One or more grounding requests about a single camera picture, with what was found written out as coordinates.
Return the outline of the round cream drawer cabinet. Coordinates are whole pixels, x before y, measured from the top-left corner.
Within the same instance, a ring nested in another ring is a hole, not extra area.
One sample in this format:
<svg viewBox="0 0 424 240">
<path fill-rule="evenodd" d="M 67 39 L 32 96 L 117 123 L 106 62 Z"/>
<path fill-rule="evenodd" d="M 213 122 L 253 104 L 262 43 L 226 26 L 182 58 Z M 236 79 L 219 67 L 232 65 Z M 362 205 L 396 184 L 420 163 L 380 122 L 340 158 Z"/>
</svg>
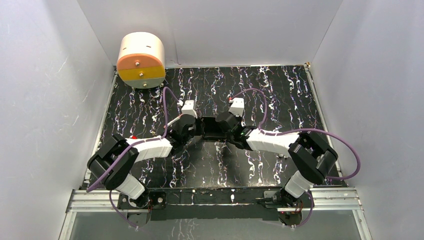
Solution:
<svg viewBox="0 0 424 240">
<path fill-rule="evenodd" d="M 165 48 L 149 32 L 132 32 L 121 41 L 116 69 L 123 82 L 135 89 L 160 86 L 166 78 Z"/>
</svg>

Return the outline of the pink white marker pen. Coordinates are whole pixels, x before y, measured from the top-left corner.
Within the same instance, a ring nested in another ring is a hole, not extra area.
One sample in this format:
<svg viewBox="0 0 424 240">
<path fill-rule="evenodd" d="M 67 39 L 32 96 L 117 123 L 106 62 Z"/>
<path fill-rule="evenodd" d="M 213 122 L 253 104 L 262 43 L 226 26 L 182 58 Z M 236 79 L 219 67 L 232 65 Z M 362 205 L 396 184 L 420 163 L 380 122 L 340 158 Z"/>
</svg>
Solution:
<svg viewBox="0 0 424 240">
<path fill-rule="evenodd" d="M 181 114 L 179 116 L 177 116 L 176 118 L 174 118 L 173 120 L 171 120 L 166 126 L 169 128 L 171 127 L 174 123 L 176 123 L 178 120 L 181 119 Z"/>
</svg>

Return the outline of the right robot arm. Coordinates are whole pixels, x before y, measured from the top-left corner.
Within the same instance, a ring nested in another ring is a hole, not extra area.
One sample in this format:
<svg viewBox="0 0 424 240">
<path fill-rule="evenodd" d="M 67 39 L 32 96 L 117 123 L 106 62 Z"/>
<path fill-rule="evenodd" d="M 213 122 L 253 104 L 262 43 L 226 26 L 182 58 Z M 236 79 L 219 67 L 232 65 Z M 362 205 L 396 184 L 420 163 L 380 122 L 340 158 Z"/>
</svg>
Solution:
<svg viewBox="0 0 424 240">
<path fill-rule="evenodd" d="M 293 133 L 265 131 L 256 126 L 243 126 L 230 112 L 215 119 L 226 140 L 242 150 L 265 151 L 292 159 L 297 171 L 278 193 L 265 193 L 260 200 L 267 208 L 295 207 L 313 185 L 325 181 L 338 154 L 314 129 Z"/>
</svg>

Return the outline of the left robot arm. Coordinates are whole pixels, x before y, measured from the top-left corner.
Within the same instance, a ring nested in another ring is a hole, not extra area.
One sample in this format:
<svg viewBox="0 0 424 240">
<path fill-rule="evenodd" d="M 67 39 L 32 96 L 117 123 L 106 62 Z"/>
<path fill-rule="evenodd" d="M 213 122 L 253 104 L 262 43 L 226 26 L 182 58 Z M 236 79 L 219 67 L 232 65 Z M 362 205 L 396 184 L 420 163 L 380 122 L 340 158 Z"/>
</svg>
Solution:
<svg viewBox="0 0 424 240">
<path fill-rule="evenodd" d="M 132 139 L 114 134 L 87 162 L 87 168 L 96 181 L 86 191 L 89 193 L 104 187 L 127 196 L 135 207 L 145 208 L 151 201 L 150 191 L 130 173 L 133 165 L 181 152 L 192 138 L 204 132 L 204 126 L 200 118 L 182 114 L 166 126 L 163 136 Z"/>
</svg>

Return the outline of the aluminium front rail frame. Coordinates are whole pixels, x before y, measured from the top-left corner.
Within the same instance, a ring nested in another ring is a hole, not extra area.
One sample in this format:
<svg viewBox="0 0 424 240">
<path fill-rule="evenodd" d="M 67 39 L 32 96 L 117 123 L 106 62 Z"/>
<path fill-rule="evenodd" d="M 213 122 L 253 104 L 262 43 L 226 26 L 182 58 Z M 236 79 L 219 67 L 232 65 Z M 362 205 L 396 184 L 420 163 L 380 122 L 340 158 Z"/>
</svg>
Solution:
<svg viewBox="0 0 424 240">
<path fill-rule="evenodd" d="M 72 192 L 59 235 L 68 240 L 77 213 L 146 213 L 156 221 L 171 219 L 253 219 L 277 220 L 295 228 L 316 211 L 352 211 L 360 238 L 371 239 L 363 205 L 353 187 L 318 186 L 296 200 L 284 201 L 277 187 L 152 188 L 146 203 L 137 206 L 118 192 L 101 189 Z"/>
</svg>

